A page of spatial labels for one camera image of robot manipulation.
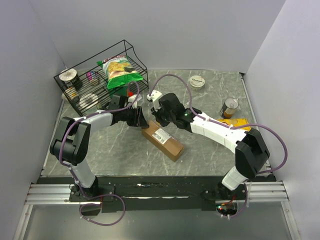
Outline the brown cardboard express box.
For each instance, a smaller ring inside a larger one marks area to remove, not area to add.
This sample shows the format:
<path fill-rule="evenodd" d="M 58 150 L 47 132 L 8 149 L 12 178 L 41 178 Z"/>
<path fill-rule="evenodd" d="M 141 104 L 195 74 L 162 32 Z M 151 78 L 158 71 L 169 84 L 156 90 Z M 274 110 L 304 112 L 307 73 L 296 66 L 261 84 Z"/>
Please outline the brown cardboard express box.
<path fill-rule="evenodd" d="M 148 121 L 148 128 L 141 130 L 142 135 L 164 153 L 173 162 L 177 161 L 182 155 L 185 147 L 155 121 Z"/>

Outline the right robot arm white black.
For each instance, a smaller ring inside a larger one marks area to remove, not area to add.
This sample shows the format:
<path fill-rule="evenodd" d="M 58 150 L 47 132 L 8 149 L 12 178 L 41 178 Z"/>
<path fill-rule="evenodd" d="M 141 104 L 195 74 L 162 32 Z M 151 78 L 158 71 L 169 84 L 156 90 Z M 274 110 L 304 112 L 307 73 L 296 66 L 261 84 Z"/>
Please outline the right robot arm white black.
<path fill-rule="evenodd" d="M 266 143 L 257 129 L 232 129 L 198 109 L 185 108 L 174 93 L 163 95 L 153 90 L 147 95 L 147 100 L 153 103 L 151 114 L 162 127 L 173 123 L 177 128 L 207 137 L 235 154 L 235 166 L 223 177 L 218 187 L 218 193 L 223 199 L 230 199 L 236 194 L 239 185 L 255 178 L 270 157 Z"/>

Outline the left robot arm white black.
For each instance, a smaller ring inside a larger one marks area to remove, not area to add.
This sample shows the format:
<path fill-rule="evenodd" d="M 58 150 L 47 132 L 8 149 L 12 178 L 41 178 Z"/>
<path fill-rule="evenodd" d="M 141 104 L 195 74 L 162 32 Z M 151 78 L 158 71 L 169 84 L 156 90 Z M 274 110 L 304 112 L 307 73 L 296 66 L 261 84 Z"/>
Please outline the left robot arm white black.
<path fill-rule="evenodd" d="M 92 133 L 125 122 L 129 127 L 148 128 L 142 107 L 141 95 L 130 97 L 114 95 L 106 110 L 97 110 L 83 117 L 63 117 L 51 141 L 49 152 L 61 165 L 67 167 L 78 191 L 87 201 L 99 196 L 99 181 L 91 171 L 86 155 Z"/>

